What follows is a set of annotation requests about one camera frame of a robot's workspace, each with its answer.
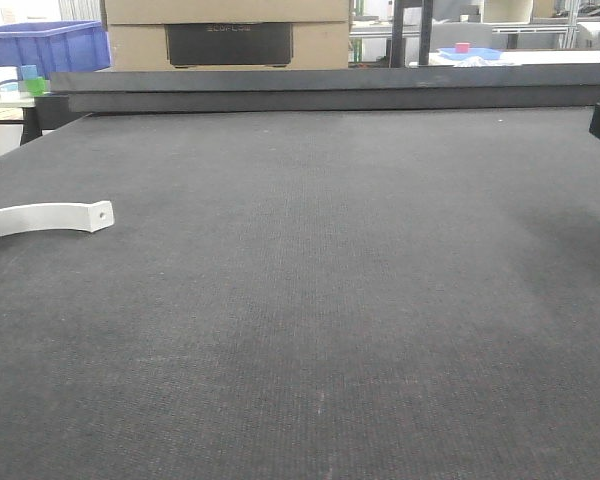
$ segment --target black label on box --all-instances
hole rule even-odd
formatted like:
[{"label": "black label on box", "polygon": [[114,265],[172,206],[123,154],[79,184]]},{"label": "black label on box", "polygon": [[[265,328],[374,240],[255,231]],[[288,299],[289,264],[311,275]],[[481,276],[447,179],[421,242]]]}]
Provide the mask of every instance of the black label on box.
[{"label": "black label on box", "polygon": [[166,25],[169,61],[194,65],[288,65],[290,23],[185,23]]}]

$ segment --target table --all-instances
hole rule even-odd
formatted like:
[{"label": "table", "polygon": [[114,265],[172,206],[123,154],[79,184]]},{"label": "table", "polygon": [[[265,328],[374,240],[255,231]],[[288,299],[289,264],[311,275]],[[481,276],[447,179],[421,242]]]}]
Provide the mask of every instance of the table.
[{"label": "table", "polygon": [[[571,27],[560,23],[498,23],[491,24],[493,33],[497,35],[507,35],[507,48],[515,49],[518,45],[520,34],[532,33],[555,33],[565,36],[570,30],[577,27]],[[391,22],[354,22],[349,37],[352,39],[370,39],[370,38],[391,38]],[[420,37],[420,28],[418,25],[405,25],[403,37]]]},{"label": "table", "polygon": [[600,478],[591,109],[88,117],[1,158],[0,479]]},{"label": "table", "polygon": [[25,92],[20,93],[20,98],[17,100],[3,100],[0,97],[0,108],[21,108],[22,109],[22,136],[20,144],[35,140],[42,136],[42,129],[38,122],[38,115],[35,109],[35,99]]},{"label": "table", "polygon": [[[501,62],[516,65],[600,63],[600,50],[512,50],[502,52]],[[430,65],[456,65],[439,53],[429,55]]]}]

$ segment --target blue storage bin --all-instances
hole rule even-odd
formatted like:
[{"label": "blue storage bin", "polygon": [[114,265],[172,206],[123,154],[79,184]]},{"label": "blue storage bin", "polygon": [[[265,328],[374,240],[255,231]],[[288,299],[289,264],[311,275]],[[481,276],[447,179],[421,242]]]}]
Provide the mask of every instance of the blue storage bin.
[{"label": "blue storage bin", "polygon": [[0,67],[36,65],[38,73],[92,72],[111,66],[100,22],[30,22],[0,26]]}]

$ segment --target cardboard box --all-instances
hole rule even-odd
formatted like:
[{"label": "cardboard box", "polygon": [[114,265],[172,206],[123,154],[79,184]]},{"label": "cardboard box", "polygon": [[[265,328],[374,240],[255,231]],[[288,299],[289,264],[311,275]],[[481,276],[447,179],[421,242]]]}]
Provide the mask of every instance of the cardboard box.
[{"label": "cardboard box", "polygon": [[[109,41],[114,71],[181,70],[169,61],[164,25],[112,25]],[[345,69],[349,23],[293,24],[293,58],[285,67],[265,65],[192,66],[189,70]]]},{"label": "cardboard box", "polygon": [[533,18],[551,18],[555,12],[555,0],[533,0]]},{"label": "cardboard box", "polygon": [[349,0],[106,0],[109,25],[348,22]]},{"label": "cardboard box", "polygon": [[483,23],[529,23],[533,0],[483,0]]}]

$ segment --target blue cup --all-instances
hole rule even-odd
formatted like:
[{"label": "blue cup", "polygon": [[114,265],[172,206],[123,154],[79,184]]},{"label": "blue cup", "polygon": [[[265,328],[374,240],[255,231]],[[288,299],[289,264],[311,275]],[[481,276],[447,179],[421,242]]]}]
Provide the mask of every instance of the blue cup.
[{"label": "blue cup", "polygon": [[35,80],[38,78],[38,67],[35,65],[23,65],[20,67],[23,80]]}]

